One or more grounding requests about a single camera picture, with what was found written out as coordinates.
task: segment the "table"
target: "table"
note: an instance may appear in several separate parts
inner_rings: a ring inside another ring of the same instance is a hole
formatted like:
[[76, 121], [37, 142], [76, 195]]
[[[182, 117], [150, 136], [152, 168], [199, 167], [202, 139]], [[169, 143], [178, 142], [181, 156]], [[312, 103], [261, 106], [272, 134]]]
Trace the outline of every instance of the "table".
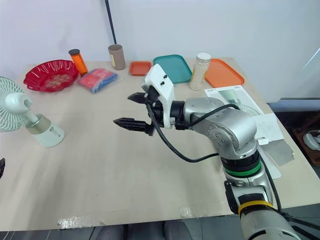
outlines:
[[[244, 88], [265, 113], [271, 109], [232, 58], [222, 58], [245, 78]], [[190, 66], [194, 60], [187, 61]], [[112, 69], [110, 62], [88, 62], [89, 69]], [[112, 121], [148, 121], [144, 105], [127, 100], [142, 92], [143, 77], [126, 69], [98, 94], [76, 83], [60, 92], [31, 91], [31, 109], [61, 126], [65, 139], [40, 146], [24, 128], [1, 133], [6, 167], [0, 179], [0, 231], [79, 228], [123, 223], [232, 214], [225, 197], [219, 157], [199, 163], [179, 159], [161, 141], [128, 131]], [[187, 83], [175, 85], [177, 100], [204, 97]], [[295, 160], [281, 166], [275, 180], [284, 208], [320, 203], [320, 180], [279, 123]], [[216, 152], [211, 141], [193, 131], [164, 130], [190, 158]]]

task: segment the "glass jar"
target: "glass jar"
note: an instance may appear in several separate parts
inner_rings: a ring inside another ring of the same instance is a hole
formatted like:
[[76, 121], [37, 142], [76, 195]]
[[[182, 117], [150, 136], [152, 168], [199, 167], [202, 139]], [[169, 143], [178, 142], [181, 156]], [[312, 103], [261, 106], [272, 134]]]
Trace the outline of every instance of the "glass jar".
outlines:
[[200, 90], [204, 85], [205, 75], [209, 68], [210, 61], [211, 55], [209, 53], [200, 52], [197, 54], [189, 85], [192, 90]]

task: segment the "teal tray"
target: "teal tray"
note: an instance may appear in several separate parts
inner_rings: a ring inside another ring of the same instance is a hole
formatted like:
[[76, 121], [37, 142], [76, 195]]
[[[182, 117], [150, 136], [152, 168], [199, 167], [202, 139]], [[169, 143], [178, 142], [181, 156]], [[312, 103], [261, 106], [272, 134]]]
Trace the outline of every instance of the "teal tray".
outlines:
[[192, 72], [185, 59], [177, 54], [158, 56], [153, 59], [153, 65], [159, 64], [171, 79], [173, 84], [189, 82]]

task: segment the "orange tray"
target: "orange tray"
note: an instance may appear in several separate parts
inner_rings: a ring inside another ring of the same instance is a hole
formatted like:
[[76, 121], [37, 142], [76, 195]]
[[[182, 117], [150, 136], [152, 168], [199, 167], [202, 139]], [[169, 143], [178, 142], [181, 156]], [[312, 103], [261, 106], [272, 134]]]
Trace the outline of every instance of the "orange tray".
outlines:
[[242, 85], [245, 79], [224, 61], [213, 58], [205, 74], [205, 80], [214, 88]]
[[129, 73], [132, 76], [145, 76], [150, 68], [152, 63], [149, 61], [132, 61], [129, 67]]

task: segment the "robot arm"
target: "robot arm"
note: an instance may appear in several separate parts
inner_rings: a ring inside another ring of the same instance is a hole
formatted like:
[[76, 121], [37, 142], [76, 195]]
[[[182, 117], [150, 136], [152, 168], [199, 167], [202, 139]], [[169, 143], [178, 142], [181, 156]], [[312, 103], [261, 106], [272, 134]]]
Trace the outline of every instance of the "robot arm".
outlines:
[[176, 101], [173, 84], [158, 64], [151, 68], [142, 88], [146, 93], [135, 93], [128, 99], [146, 104], [152, 123], [120, 118], [114, 120], [117, 125], [150, 136], [155, 128], [176, 154], [177, 150], [168, 143], [160, 127], [170, 129], [174, 125], [177, 130], [189, 129], [207, 136], [220, 155], [228, 204], [231, 211], [240, 216], [244, 239], [300, 239], [286, 219], [273, 208], [272, 188], [254, 138], [257, 127], [249, 115], [226, 107], [222, 101], [211, 97]]

